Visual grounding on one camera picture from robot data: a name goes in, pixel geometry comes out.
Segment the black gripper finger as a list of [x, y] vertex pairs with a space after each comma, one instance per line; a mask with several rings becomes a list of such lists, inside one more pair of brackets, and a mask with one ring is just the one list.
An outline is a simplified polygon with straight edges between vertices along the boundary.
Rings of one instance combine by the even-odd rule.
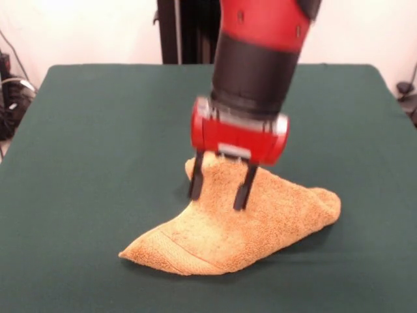
[[234, 210], [241, 211], [246, 208], [248, 198], [252, 189], [252, 184], [257, 173], [257, 165], [248, 164], [248, 170], [246, 172], [243, 183], [239, 186], [237, 190], [237, 195], [235, 197], [235, 202], [233, 205]]
[[201, 190], [203, 187], [203, 157], [204, 151], [197, 150], [194, 160], [192, 178], [190, 181], [190, 187], [188, 191], [188, 197], [190, 200], [198, 200], [201, 195]]

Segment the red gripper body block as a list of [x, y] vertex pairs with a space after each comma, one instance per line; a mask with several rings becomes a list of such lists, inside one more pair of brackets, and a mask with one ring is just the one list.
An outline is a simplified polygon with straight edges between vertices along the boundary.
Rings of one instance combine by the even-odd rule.
[[191, 143], [198, 151], [211, 151], [253, 164], [275, 164], [289, 136], [289, 118], [271, 121], [245, 119], [217, 110], [206, 97], [197, 97], [191, 117]]

